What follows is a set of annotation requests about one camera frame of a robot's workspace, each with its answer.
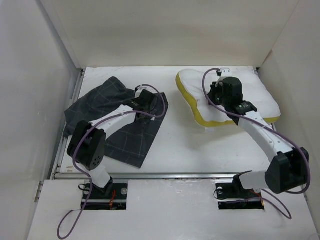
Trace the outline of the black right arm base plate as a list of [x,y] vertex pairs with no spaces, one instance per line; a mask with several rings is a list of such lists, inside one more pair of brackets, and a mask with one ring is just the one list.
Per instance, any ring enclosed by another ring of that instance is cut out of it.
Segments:
[[249,199],[261,196],[252,189],[243,189],[232,182],[216,182],[215,187],[218,200]]

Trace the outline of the white pillow with yellow band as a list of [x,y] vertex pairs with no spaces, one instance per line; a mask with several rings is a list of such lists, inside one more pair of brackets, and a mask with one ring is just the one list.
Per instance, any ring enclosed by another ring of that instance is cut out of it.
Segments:
[[[233,125],[234,122],[226,114],[209,105],[204,92],[210,91],[210,85],[220,78],[216,71],[205,77],[204,73],[195,69],[183,69],[176,75],[176,85],[183,98],[190,106],[195,122],[204,128],[217,128]],[[232,71],[232,77],[238,78],[242,84],[245,101],[251,102],[268,124],[275,123],[281,116],[278,103],[268,92],[258,75],[249,70]]]

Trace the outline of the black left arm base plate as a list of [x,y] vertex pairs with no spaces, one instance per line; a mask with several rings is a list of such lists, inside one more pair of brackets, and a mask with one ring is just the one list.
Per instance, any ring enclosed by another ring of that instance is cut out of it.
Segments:
[[[82,199],[85,200],[90,190],[89,183],[81,183],[78,185],[78,189],[83,191]],[[105,195],[103,192],[98,190],[95,186],[92,189],[92,193],[89,197],[90,200],[111,200],[113,194],[115,193],[114,199],[117,201],[124,201],[128,196],[128,183],[114,183],[111,187],[108,195]]]

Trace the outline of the dark grey checked pillowcase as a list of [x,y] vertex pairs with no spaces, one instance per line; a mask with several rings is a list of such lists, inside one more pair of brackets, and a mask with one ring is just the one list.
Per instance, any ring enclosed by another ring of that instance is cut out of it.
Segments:
[[[66,127],[63,136],[71,136],[78,122],[98,120],[116,110],[124,101],[133,99],[135,91],[112,76],[92,89],[65,110]],[[104,155],[119,162],[141,168],[164,116],[151,120],[148,117],[126,125],[105,141]]]

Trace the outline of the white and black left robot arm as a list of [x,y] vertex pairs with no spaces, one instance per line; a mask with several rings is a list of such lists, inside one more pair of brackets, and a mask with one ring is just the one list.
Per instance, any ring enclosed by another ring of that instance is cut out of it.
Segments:
[[101,198],[112,193],[113,179],[102,161],[106,141],[122,128],[162,119],[166,114],[166,101],[160,93],[147,89],[137,90],[135,98],[125,100],[117,109],[99,119],[80,121],[73,132],[67,154],[78,170],[91,180],[94,192]]

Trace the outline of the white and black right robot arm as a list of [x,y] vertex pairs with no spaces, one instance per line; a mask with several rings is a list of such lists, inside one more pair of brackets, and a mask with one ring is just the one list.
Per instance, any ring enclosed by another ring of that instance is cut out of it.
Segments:
[[291,194],[296,187],[304,186],[302,193],[309,188],[311,173],[308,152],[274,131],[258,109],[243,99],[242,83],[238,78],[220,77],[211,84],[206,98],[210,105],[245,130],[269,160],[266,170],[250,170],[233,178],[231,190],[235,196],[243,197],[254,189]]

